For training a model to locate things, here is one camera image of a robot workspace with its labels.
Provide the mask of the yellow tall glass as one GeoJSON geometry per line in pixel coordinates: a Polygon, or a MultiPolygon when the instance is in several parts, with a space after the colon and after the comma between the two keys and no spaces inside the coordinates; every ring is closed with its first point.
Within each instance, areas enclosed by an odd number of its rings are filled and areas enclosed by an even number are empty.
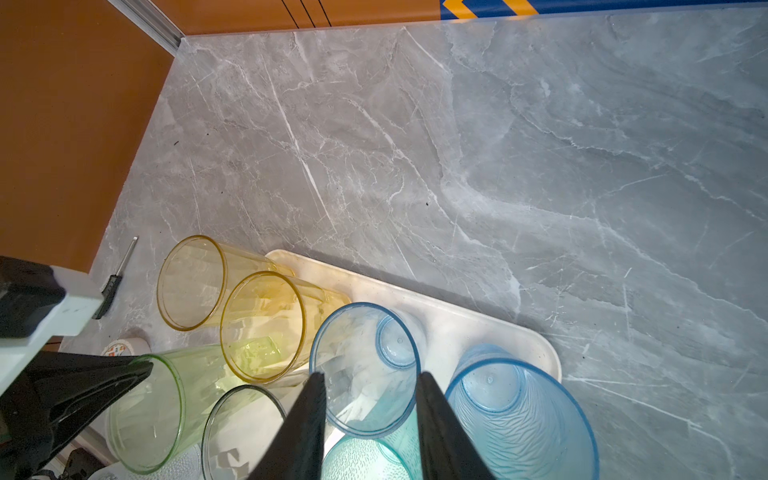
{"type": "Polygon", "coordinates": [[[232,291],[219,326],[230,370],[252,384],[277,381],[306,364],[322,323],[348,295],[277,272],[260,271],[232,291]]]}

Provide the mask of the blue tall glass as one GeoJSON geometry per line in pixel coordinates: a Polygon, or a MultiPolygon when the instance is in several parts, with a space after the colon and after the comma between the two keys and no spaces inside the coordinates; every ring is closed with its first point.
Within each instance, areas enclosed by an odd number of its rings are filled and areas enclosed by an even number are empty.
{"type": "Polygon", "coordinates": [[[478,344],[460,358],[446,398],[497,479],[597,479],[592,428],[552,376],[501,347],[478,344]]]}

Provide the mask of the yellow ribbed glass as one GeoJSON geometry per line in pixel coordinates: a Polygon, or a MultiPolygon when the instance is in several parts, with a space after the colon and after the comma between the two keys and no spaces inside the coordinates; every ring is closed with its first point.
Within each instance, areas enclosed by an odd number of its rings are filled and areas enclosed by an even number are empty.
{"type": "Polygon", "coordinates": [[[213,325],[232,290],[259,271],[294,274],[263,255],[209,236],[189,236],[171,250],[161,267],[156,290],[161,317],[177,331],[213,325]]]}

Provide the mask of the teal glass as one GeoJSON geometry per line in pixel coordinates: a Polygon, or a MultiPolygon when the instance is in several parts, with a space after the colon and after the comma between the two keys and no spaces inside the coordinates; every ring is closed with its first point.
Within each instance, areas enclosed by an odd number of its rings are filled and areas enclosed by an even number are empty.
{"type": "Polygon", "coordinates": [[[422,479],[417,412],[377,439],[344,436],[326,454],[322,479],[422,479]]]}

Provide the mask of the light blue glass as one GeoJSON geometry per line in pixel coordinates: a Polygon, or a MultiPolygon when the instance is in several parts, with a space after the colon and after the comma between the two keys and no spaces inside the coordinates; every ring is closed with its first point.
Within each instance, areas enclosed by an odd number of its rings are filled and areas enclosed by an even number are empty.
{"type": "Polygon", "coordinates": [[[393,433],[415,406],[426,351],[426,327],[411,312],[371,302],[334,311],[309,358],[310,371],[324,375],[327,420],[363,439],[393,433]]]}

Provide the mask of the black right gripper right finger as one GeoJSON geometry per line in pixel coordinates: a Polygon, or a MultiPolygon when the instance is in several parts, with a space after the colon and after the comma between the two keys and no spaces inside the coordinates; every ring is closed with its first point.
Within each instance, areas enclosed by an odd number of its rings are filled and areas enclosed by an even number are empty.
{"type": "Polygon", "coordinates": [[[424,479],[494,479],[430,372],[415,390],[424,479]]]}

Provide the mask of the green glass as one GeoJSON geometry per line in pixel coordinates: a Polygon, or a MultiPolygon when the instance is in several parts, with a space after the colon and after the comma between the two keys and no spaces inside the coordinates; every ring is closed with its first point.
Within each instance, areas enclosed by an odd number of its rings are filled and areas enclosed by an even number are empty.
{"type": "Polygon", "coordinates": [[[243,384],[215,345],[146,354],[131,364],[152,372],[108,409],[107,434],[115,456],[141,475],[200,443],[213,406],[243,384]]]}

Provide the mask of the grey smoked glass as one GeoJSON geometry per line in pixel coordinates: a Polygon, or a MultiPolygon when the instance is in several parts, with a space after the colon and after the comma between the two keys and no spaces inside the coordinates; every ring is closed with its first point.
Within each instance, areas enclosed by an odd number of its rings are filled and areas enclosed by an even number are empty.
{"type": "Polygon", "coordinates": [[[201,465],[205,479],[246,479],[261,461],[286,417],[269,390],[240,385],[214,405],[204,427],[201,465]]]}

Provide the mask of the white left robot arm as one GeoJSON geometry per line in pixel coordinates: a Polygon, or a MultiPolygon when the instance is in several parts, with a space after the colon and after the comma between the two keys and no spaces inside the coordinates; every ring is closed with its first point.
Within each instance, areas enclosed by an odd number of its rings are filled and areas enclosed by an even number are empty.
{"type": "Polygon", "coordinates": [[[80,271],[1,259],[1,476],[28,479],[151,375],[131,357],[46,350],[75,336],[104,300],[80,271]]]}

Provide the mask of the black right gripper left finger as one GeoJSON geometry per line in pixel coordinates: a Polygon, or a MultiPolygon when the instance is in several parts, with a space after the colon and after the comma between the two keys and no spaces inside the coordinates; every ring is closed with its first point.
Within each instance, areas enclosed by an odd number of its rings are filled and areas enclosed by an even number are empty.
{"type": "Polygon", "coordinates": [[[326,400],[325,376],[314,372],[249,479],[321,478],[326,400]]]}

